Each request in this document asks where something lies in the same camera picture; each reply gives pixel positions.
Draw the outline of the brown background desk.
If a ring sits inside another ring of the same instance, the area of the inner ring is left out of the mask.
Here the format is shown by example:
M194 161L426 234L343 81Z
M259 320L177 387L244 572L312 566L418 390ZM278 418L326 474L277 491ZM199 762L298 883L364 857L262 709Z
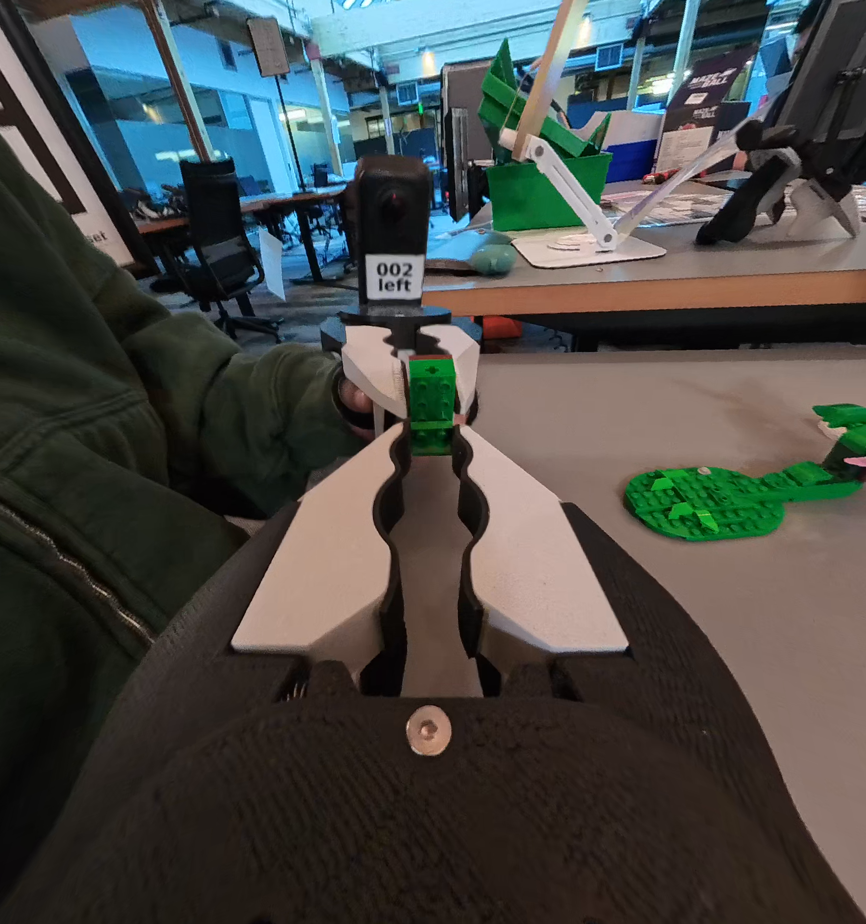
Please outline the brown background desk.
M308 215L317 206L340 206L346 189L347 185L343 183L296 194L272 193L241 197L242 215L253 217L275 236L280 230L281 218L288 215L296 217L309 273L294 279L293 284L314 283L329 287L341 286L336 279L324 276L322 273ZM160 262L163 274L176 279L178 270L181 268L180 259L186 250L193 248L189 240L188 217L181 215L154 220L136 219L135 224L152 256Z

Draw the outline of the black and grey gripper tool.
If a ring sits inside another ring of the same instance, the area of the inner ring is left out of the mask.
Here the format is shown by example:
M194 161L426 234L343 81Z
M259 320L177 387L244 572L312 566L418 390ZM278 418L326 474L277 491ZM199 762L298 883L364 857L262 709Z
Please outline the black and grey gripper tool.
M851 238L861 234L853 180L841 167L835 141L811 141L793 126L766 128L759 119L743 123L735 140L752 165L751 175L698 231L698 245L737 244L761 215L778 227L787 205L794 212L788 240L818 239L830 222Z

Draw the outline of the person's green jacket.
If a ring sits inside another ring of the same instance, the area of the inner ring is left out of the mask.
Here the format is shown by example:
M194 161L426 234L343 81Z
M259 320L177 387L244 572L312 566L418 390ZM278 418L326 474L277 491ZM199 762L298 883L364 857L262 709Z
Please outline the person's green jacket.
M129 676L247 539L171 487L123 342L170 319L0 135L0 902Z

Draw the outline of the dark computer monitor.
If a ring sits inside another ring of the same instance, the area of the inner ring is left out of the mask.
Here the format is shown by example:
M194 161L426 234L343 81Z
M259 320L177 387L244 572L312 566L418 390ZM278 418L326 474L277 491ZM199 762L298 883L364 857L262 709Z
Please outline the dark computer monitor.
M486 166L471 157L465 108L453 107L443 117L443 156L451 218L456 223L473 218L485 205Z

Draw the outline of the person's left hand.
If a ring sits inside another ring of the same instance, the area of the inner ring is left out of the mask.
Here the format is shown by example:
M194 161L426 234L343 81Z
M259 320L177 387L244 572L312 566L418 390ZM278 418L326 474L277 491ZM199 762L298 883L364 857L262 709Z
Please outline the person's left hand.
M374 405L353 382L344 377L338 385L338 398L341 414L350 429L362 440L369 442L375 438Z

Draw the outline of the white paper tag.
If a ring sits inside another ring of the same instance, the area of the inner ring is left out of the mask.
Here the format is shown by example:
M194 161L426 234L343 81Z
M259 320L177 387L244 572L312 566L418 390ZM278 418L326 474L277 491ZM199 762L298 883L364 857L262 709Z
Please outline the white paper tag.
M266 289L280 301L286 301L283 254L284 249L280 238L275 237L265 226L258 227L259 255L264 273Z

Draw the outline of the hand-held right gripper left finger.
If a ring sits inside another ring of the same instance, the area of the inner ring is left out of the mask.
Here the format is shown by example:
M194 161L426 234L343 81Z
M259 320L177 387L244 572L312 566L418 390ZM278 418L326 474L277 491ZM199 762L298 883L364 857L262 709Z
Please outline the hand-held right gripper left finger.
M231 639L239 653L380 655L406 644L393 527L411 447L393 425L303 495Z

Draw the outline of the sign on pole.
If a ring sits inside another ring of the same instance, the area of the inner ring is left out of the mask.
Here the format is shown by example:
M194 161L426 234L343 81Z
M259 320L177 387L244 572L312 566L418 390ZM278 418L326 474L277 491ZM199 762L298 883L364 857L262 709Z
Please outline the sign on pole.
M284 77L291 71L285 40L276 17L248 17L245 21L255 63L262 77Z

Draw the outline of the black office chair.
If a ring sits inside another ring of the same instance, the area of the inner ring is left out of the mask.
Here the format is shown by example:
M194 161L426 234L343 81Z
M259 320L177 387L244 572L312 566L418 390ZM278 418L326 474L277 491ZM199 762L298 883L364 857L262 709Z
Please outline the black office chair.
M281 320L257 316L250 300L250 292L265 282L265 271L245 232L233 160L186 160L181 174L196 254L196 263L176 271L183 291L203 312L216 308L215 327L231 339L241 330L281 343Z

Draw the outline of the tan wooden board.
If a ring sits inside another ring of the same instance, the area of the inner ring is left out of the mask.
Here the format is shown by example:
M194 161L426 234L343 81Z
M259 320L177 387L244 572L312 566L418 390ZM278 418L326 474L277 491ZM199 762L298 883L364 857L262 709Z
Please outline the tan wooden board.
M561 80L568 56L581 28L588 1L563 1L548 38L546 51L540 58L534 83L524 105L511 148L514 161L525 159L524 150L529 136L541 134L543 121Z

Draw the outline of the teal rounded object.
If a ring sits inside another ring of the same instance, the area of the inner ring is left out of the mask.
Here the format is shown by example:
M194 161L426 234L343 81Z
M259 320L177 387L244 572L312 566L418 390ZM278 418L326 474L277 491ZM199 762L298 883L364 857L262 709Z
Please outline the teal rounded object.
M506 276L514 268L518 251L510 236L494 230L474 229L472 244L466 262L473 272L486 277Z

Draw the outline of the dark printed banner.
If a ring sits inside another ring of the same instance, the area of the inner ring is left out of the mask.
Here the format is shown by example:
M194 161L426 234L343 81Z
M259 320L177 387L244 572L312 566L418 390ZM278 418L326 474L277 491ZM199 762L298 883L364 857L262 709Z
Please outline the dark printed banner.
M754 54L749 44L693 65L664 114L658 173L686 167L747 118L750 104L728 97Z

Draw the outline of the green lego plant model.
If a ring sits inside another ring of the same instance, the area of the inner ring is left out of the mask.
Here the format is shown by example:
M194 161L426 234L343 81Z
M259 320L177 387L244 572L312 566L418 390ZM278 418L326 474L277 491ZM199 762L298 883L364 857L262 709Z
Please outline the green lego plant model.
M866 486L866 407L813 406L833 445L822 461L804 460L759 477L717 467L657 468L631 479L624 507L660 536L690 542L766 536L794 502L840 500Z

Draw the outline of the person's left forearm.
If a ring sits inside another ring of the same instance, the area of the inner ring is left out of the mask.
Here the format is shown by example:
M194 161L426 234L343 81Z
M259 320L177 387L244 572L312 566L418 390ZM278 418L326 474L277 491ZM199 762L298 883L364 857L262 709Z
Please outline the person's left forearm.
M341 414L344 377L340 360L304 346L232 358L200 406L194 498L261 520L301 497L313 475L358 454L368 442Z

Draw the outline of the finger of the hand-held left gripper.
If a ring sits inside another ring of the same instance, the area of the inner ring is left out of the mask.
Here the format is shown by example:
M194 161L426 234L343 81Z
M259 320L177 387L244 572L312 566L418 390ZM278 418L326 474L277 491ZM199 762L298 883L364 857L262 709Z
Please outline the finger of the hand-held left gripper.
M477 370L480 345L460 326L423 326L422 345L436 359L450 358L455 372L455 412L461 424L471 424L477 408Z
M342 347L344 373L372 401L374 434L408 417L408 385L404 363L390 341L390 328L347 328Z

